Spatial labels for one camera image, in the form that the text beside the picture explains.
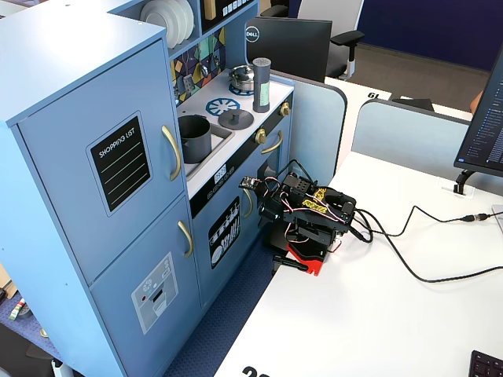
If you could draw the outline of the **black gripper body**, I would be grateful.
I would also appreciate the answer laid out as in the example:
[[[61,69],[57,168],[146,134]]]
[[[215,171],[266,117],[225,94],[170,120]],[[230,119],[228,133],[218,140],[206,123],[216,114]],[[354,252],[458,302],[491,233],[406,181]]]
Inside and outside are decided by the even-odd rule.
[[[291,188],[287,185],[278,186],[274,190],[266,190],[261,197],[261,215],[291,214],[293,208],[288,204]]]

